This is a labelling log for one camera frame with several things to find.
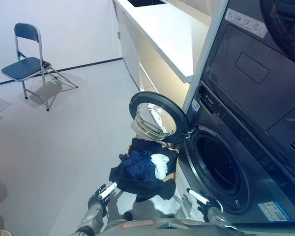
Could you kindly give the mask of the robot left hand black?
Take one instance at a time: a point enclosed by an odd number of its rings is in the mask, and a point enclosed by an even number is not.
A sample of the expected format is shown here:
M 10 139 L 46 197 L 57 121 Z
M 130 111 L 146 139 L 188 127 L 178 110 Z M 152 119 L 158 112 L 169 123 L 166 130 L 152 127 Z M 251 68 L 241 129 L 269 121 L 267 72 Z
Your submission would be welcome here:
M 101 185 L 93 195 L 88 200 L 88 209 L 93 205 L 101 205 L 103 208 L 106 208 L 109 202 L 109 195 L 117 187 L 117 182 L 113 182 L 109 186 L 106 184 Z

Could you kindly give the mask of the robot right hand black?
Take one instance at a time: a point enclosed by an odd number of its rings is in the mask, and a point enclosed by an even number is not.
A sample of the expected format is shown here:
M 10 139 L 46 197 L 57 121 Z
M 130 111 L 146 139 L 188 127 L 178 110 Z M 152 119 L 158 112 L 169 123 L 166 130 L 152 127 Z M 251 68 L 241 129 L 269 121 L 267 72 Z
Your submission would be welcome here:
M 192 190 L 191 188 L 187 188 L 186 191 L 193 196 L 194 198 L 197 199 L 197 203 L 198 203 L 198 210 L 201 211 L 203 213 L 203 215 L 205 215 L 206 213 L 208 213 L 208 210 L 212 207 L 217 208 L 218 210 L 221 211 L 221 213 L 223 213 L 223 206 L 222 204 L 216 200 L 213 197 L 210 197 L 209 195 L 201 195 L 197 192 L 195 192 L 194 190 Z

